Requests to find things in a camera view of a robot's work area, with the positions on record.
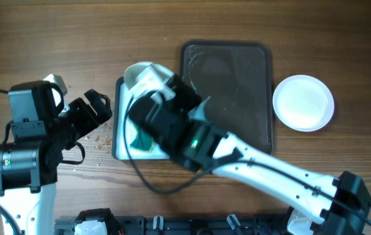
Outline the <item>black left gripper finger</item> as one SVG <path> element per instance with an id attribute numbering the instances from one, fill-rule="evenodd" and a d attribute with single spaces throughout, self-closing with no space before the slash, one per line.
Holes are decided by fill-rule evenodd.
<path id="1" fill-rule="evenodd" d="M 103 104 L 102 110 L 100 111 L 100 120 L 108 121 L 112 117 L 110 98 L 107 95 L 99 95 L 99 98 Z"/>
<path id="2" fill-rule="evenodd" d="M 96 90 L 90 89 L 84 93 L 84 96 L 94 110 L 100 110 L 103 107 L 102 95 L 96 92 Z"/>

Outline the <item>green yellow sponge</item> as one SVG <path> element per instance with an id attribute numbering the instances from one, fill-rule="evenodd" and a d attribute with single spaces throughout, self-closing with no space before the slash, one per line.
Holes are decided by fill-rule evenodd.
<path id="1" fill-rule="evenodd" d="M 150 135 L 145 133 L 138 126 L 135 126 L 135 137 L 130 142 L 129 146 L 139 151 L 152 152 L 155 144 Z"/>

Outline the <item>white plate large blue smear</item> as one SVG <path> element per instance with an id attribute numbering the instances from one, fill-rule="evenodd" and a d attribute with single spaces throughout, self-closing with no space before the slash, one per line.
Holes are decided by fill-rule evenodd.
<path id="1" fill-rule="evenodd" d="M 280 82 L 273 92 L 272 106 L 284 125 L 300 132 L 322 129 L 335 111 L 330 89 L 321 80 L 304 74 Z"/>

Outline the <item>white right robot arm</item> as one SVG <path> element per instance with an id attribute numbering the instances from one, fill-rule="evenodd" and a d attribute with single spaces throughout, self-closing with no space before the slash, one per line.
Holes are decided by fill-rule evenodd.
<path id="1" fill-rule="evenodd" d="M 262 151 L 235 134 L 190 117 L 201 98 L 176 75 L 125 78 L 127 117 L 185 168 L 250 185 L 292 208 L 291 234 L 361 234 L 370 224 L 371 197 L 363 180 L 309 172 Z"/>

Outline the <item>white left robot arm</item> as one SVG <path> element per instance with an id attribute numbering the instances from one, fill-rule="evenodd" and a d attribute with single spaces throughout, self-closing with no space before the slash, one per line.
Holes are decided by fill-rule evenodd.
<path id="1" fill-rule="evenodd" d="M 53 92 L 61 88 L 49 81 L 12 86 L 8 92 L 12 121 L 6 134 L 13 142 L 0 144 L 0 213 L 5 234 L 53 234 L 59 164 L 62 152 L 112 117 L 110 99 L 93 89 L 64 109 Z"/>

